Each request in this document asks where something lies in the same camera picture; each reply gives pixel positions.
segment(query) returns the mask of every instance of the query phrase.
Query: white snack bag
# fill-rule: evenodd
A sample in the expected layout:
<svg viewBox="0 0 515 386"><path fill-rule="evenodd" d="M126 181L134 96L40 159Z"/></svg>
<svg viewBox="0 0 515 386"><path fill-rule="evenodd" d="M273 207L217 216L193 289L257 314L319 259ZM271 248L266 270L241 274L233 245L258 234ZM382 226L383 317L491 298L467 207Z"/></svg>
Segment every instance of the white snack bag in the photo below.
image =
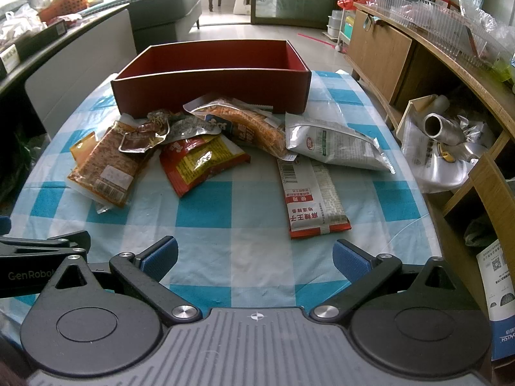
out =
<svg viewBox="0 0 515 386"><path fill-rule="evenodd" d="M290 237L306 238L351 228L328 169L298 155L277 159L290 222Z"/></svg>
<svg viewBox="0 0 515 386"><path fill-rule="evenodd" d="M384 170L395 174L377 139L340 125L286 113L286 147L315 160L335 165Z"/></svg>

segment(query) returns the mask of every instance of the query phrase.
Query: cabinet door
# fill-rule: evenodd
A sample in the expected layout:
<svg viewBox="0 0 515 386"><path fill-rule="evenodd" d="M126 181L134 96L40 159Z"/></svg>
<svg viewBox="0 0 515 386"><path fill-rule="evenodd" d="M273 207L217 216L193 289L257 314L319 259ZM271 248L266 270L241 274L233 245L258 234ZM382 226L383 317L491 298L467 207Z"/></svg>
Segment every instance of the cabinet door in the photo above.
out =
<svg viewBox="0 0 515 386"><path fill-rule="evenodd" d="M389 102L395 99L408 67L414 42L392 26L369 20L357 10L347 55Z"/></svg>

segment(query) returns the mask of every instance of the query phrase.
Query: red cardboard box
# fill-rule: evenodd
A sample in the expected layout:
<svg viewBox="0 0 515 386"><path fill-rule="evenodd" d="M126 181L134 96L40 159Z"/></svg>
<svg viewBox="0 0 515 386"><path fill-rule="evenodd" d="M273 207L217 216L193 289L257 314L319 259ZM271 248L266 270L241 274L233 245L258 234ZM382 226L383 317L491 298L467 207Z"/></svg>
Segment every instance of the red cardboard box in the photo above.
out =
<svg viewBox="0 0 515 386"><path fill-rule="evenodd" d="M193 41L150 46L111 82L120 113L179 112L209 92L274 113L304 112L311 71L289 41Z"/></svg>

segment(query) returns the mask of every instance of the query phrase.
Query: orange basket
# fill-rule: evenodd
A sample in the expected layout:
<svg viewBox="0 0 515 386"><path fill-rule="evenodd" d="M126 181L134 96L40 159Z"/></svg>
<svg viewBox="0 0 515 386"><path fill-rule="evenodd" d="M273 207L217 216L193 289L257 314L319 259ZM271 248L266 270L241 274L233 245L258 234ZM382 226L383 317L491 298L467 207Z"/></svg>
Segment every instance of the orange basket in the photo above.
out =
<svg viewBox="0 0 515 386"><path fill-rule="evenodd" d="M38 16L42 22L48 22L54 17L77 13L85 8L88 8L88 0L61 0L57 4L41 10Z"/></svg>

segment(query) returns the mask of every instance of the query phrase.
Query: blue gripper pad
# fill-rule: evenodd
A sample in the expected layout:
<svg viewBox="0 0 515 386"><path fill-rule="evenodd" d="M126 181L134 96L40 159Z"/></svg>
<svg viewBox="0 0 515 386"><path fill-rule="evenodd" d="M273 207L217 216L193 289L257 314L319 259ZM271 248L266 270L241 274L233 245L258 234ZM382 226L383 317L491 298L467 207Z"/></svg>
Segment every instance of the blue gripper pad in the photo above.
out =
<svg viewBox="0 0 515 386"><path fill-rule="evenodd" d="M351 283L356 282L369 271L372 271L372 265L368 260L339 241L336 241L333 246L333 263L334 267Z"/></svg>
<svg viewBox="0 0 515 386"><path fill-rule="evenodd" d="M174 237L166 237L161 241L164 241L163 244L140 263L140 270L156 281L160 281L170 271L179 256L179 246Z"/></svg>
<svg viewBox="0 0 515 386"><path fill-rule="evenodd" d="M11 232L11 219L8 216L0 216L0 235Z"/></svg>

